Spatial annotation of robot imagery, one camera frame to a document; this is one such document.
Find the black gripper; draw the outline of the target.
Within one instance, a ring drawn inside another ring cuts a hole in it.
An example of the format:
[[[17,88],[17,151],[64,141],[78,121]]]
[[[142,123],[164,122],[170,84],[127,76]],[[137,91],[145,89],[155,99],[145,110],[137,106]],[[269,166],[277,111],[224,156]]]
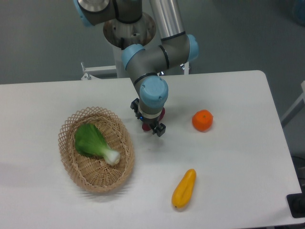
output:
[[[161,111],[156,114],[147,114],[143,111],[139,111],[139,98],[136,98],[131,102],[130,108],[134,111],[137,119],[148,126],[151,126],[153,135],[161,137],[165,133],[166,126],[163,123],[159,123],[159,118],[162,113]]]

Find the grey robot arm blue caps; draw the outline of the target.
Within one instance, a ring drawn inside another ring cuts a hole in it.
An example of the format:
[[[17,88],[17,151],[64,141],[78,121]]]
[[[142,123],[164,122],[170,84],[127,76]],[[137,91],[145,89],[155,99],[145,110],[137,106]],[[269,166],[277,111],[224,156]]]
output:
[[[159,73],[196,59],[199,46],[185,32],[177,1],[152,0],[150,5],[152,17],[143,12],[140,0],[74,1],[83,24],[103,24],[105,38],[121,49],[122,67],[138,94],[131,109],[144,130],[161,136],[168,85]]]

